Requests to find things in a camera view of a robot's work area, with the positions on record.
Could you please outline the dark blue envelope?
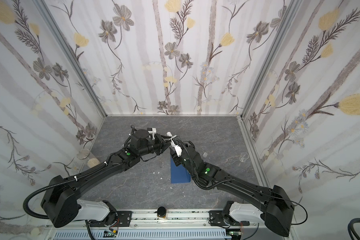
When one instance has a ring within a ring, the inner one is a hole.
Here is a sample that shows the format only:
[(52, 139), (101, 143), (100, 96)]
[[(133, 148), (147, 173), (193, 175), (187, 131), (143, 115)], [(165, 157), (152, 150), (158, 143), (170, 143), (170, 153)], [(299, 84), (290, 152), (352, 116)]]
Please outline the dark blue envelope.
[(191, 175), (182, 166), (176, 166), (173, 159), (171, 159), (171, 183), (172, 184), (185, 184), (191, 182)]

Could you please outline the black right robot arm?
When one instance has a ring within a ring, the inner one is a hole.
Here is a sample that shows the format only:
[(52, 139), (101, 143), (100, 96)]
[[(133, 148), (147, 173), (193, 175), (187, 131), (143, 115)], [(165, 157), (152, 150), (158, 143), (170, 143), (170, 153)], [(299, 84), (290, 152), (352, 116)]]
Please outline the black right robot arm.
[(289, 236), (295, 207), (283, 188), (274, 185), (271, 189), (230, 175), (205, 162), (193, 144), (180, 139), (171, 140), (170, 149), (174, 162), (185, 167), (200, 189), (216, 188), (244, 200), (261, 211), (260, 219), (269, 230), (282, 237)]

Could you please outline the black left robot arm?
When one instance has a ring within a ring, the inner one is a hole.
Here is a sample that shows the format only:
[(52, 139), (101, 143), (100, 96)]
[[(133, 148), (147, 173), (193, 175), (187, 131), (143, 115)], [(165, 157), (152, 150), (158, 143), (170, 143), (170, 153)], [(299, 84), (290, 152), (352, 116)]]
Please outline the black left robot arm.
[(56, 228), (72, 221), (89, 220), (111, 225), (117, 220), (117, 210), (110, 202), (84, 201), (82, 196), (108, 178), (132, 168), (144, 155), (159, 156), (171, 146), (171, 138), (171, 133), (162, 136), (154, 128), (133, 129), (123, 148), (110, 154), (106, 161), (74, 176), (53, 178), (48, 186), (25, 198), (23, 209), (34, 218), (49, 219)]

